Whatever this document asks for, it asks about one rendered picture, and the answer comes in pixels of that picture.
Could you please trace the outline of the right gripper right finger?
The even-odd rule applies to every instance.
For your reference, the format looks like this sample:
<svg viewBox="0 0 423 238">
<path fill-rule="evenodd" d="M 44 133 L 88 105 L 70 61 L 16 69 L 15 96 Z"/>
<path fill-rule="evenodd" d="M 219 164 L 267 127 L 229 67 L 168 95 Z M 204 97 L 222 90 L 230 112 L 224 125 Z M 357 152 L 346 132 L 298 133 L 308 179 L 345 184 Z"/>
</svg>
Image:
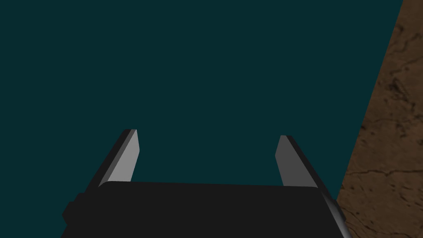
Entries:
<svg viewBox="0 0 423 238">
<path fill-rule="evenodd" d="M 329 190 L 292 136 L 280 136 L 275 158 L 284 186 L 316 187 L 333 200 Z"/>
</svg>

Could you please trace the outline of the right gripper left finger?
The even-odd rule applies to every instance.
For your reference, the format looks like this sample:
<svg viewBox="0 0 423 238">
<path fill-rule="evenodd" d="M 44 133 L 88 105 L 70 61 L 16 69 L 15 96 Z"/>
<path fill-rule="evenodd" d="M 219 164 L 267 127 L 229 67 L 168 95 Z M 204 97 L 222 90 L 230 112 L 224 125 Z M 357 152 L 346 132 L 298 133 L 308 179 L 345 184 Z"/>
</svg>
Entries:
<svg viewBox="0 0 423 238">
<path fill-rule="evenodd" d="M 137 130 L 125 129 L 95 172 L 85 192 L 89 193 L 108 181 L 131 181 L 139 153 Z"/>
</svg>

